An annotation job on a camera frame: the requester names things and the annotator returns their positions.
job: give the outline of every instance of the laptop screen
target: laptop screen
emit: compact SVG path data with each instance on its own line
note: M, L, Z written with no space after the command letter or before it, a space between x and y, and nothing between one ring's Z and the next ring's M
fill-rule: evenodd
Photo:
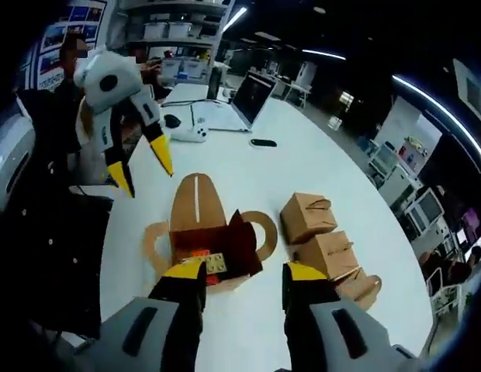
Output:
M260 113L275 87L275 81L261 75L247 73L241 87L235 94L232 105L250 125Z

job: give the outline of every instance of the poster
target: poster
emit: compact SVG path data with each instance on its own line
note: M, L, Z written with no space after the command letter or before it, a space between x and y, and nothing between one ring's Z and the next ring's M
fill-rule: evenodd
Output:
M58 21L47 27L35 66L31 68L37 89L54 90L63 81L59 50L68 33L84 35L89 49L95 48L107 3L103 0L74 0L65 7Z

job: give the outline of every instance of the cardboard handle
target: cardboard handle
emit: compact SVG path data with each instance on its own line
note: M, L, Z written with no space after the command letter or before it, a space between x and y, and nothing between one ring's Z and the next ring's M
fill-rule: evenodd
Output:
M340 253L340 252L344 252L344 251L346 251L346 250L349 250L349 249L352 248L352 245L353 245L353 244L354 244L353 242L347 242L347 243L344 244L341 248L338 248L338 249L336 249L336 250L330 251L330 252L328 253L328 255L331 256L331 255L333 255L333 254L335 254L335 253Z
M265 242L259 250L256 250L256 254L260 261L264 261L269 258L277 247L277 226L273 223L272 219L263 212L249 211L241 214L242 219L245 222L255 222L263 228L265 231Z
M151 223L144 230L144 239L142 241L142 247L144 257L147 258L149 263L154 269L154 275L156 282L160 279L161 275L170 267L169 263L160 257L154 250L154 242L160 236L168 232L168 222L156 222Z
M321 198L318 200L313 201L312 203L309 203L308 206L306 206L306 210L309 211L311 209L330 209L332 206L332 202L326 198Z

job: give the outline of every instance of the cardboard box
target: cardboard box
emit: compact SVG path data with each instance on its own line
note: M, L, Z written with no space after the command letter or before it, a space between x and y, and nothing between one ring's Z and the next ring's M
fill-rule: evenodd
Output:
M319 234L297 248L298 261L338 281L359 269L352 243L344 231Z
M382 288L382 279L368 276L362 268L336 282L335 290L341 296L350 298L361 309L367 311L377 300Z
M265 243L259 250L251 222L265 230ZM144 232L144 255L154 268L156 280L173 265L204 260L210 293L235 289L262 271L261 262L272 255L278 239L275 224L262 212L237 210L227 225L220 198L205 174L190 174L178 186L171 209L170 263L154 251L156 238L167 231L168 224L159 222Z
M287 243L305 243L316 234L333 231L337 222L330 207L330 200L321 195L294 193L280 212Z

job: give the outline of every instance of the computer mouse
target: computer mouse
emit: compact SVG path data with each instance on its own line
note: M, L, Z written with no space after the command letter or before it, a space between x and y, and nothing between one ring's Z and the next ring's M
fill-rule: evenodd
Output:
M167 114L164 116L164 125L167 128L170 128L170 129L178 128L181 122L182 121L179 118L177 118L175 115Z

